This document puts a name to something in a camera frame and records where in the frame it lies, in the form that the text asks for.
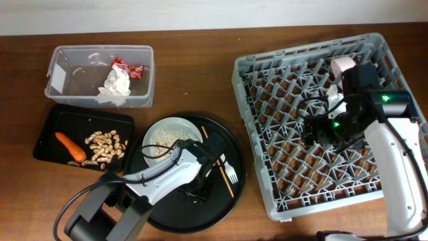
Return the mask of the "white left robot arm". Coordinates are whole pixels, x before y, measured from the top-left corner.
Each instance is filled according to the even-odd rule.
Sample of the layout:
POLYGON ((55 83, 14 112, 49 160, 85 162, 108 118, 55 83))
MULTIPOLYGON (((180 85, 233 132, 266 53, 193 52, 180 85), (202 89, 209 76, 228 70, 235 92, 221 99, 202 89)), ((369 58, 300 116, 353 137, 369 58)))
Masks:
POLYGON ((143 171, 102 175, 72 198, 84 197, 66 223, 65 235, 72 240, 136 240, 154 205, 182 185, 203 185, 225 147, 218 134, 203 142, 178 140, 166 159, 143 171))

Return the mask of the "red snack wrapper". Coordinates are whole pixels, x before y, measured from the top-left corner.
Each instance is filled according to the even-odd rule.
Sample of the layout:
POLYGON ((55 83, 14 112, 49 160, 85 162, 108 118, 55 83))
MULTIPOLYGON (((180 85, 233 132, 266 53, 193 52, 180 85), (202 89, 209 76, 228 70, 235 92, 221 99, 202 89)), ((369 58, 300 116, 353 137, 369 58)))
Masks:
POLYGON ((116 66, 122 70, 126 70, 128 72, 128 75, 131 78, 142 78, 142 75, 144 73, 144 66, 131 66, 127 64, 122 58, 115 58, 111 64, 112 67, 116 66))

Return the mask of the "white plastic fork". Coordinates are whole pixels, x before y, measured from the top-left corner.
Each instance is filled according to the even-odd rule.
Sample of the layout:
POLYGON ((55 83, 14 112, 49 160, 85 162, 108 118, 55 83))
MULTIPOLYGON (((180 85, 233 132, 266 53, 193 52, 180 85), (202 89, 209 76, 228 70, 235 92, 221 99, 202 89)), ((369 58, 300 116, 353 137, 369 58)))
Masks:
POLYGON ((236 184, 239 180, 235 168, 228 163, 225 154, 220 156, 221 166, 231 184, 236 184))

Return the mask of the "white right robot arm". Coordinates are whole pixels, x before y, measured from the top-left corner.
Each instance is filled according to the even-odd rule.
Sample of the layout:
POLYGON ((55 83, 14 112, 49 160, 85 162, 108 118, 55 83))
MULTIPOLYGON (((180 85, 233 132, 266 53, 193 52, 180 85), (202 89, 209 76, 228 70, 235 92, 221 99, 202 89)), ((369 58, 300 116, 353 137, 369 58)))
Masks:
POLYGON ((387 239, 426 238, 427 171, 411 93, 383 89, 375 66, 335 60, 332 70, 341 83, 319 97, 324 114, 304 116, 302 142, 333 145, 337 153, 368 145, 387 207, 387 239))

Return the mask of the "grey plate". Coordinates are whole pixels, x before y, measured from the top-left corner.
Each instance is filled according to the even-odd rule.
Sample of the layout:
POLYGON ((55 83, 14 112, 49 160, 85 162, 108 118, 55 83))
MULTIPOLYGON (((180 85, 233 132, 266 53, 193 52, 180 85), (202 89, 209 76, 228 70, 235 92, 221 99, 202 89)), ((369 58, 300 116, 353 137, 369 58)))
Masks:
POLYGON ((152 145, 150 143, 151 137, 154 135, 154 132, 157 129, 183 129, 184 132, 188 135, 191 135, 191 139, 194 141, 203 142, 203 137, 200 132, 200 130, 189 120, 186 120, 184 118, 179 117, 169 117, 164 118, 151 126, 148 131, 146 132, 142 146, 145 147, 142 149, 142 154, 144 157, 144 160, 147 162, 149 167, 152 167, 156 165, 157 163, 160 163, 164 159, 168 159, 169 156, 171 156, 173 153, 175 154, 176 151, 173 149, 172 151, 169 151, 166 155, 157 158, 157 159, 151 159, 150 157, 156 157, 154 156, 154 148, 157 147, 157 145, 152 145))

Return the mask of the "pile of white rice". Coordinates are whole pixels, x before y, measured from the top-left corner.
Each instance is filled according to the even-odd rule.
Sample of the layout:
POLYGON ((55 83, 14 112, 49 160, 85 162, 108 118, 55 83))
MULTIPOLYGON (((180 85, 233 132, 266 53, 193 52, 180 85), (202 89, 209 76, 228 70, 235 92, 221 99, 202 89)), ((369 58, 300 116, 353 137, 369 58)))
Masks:
POLYGON ((166 151, 163 146, 170 147, 177 139, 186 140, 190 138, 191 135, 186 134, 183 129, 157 129, 151 137, 150 143, 157 145, 154 148, 154 156, 159 156, 166 151))

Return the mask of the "orange carrot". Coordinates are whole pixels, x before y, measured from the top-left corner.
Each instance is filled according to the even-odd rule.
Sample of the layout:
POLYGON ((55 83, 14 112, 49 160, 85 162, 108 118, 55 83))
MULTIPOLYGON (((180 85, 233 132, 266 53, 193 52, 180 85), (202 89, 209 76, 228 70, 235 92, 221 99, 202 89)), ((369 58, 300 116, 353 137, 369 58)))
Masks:
POLYGON ((73 142, 69 137, 61 132, 56 132, 55 136, 56 139, 69 151, 70 155, 76 162, 82 163, 86 160, 87 156, 84 150, 75 144, 75 142, 73 142))

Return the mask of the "white tissue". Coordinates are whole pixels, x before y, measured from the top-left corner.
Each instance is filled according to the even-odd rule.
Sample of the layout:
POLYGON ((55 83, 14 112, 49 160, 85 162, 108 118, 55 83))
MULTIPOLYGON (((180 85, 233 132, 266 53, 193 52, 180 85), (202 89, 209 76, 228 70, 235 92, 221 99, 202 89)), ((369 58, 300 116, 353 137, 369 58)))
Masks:
POLYGON ((116 106, 123 105, 126 102, 126 97, 130 95, 130 77, 126 70, 118 67, 117 64, 112 66, 104 85, 99 87, 100 93, 96 100, 102 104, 112 102, 116 106))

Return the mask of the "pink bowl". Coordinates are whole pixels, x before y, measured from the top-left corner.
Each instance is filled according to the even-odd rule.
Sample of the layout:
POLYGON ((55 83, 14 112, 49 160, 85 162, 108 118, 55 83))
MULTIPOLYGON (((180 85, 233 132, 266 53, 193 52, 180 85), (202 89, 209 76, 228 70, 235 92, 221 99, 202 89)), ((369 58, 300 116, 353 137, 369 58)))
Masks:
POLYGON ((334 77, 338 79, 337 85, 342 88, 342 74, 345 70, 351 69, 356 62, 350 57, 342 57, 331 60, 330 66, 334 77))

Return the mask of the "peanut shells pile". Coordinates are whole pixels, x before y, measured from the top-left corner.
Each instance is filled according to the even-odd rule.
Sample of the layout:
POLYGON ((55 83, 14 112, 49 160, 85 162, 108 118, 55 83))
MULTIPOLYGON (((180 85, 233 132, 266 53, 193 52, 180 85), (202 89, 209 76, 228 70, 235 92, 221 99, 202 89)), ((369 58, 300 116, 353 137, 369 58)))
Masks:
POLYGON ((128 140, 121 139, 117 130, 108 132, 95 131, 84 139, 84 144, 92 152, 89 155, 86 154, 86 160, 82 163, 78 163, 71 156, 72 160, 67 161, 66 164, 75 167, 98 168, 101 171, 107 171, 108 167, 112 167, 115 161, 123 160, 128 147, 128 140))

